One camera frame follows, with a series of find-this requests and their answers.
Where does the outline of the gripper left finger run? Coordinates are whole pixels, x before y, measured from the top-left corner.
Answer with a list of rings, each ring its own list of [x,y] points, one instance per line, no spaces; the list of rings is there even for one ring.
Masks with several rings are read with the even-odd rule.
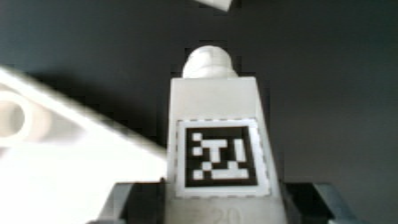
[[[114,185],[98,218],[87,224],[164,224],[165,183]]]

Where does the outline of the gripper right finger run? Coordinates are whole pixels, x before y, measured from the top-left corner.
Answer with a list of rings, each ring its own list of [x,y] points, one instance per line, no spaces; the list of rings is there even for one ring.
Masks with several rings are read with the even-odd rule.
[[[286,183],[288,224],[370,224],[354,214],[331,183]]]

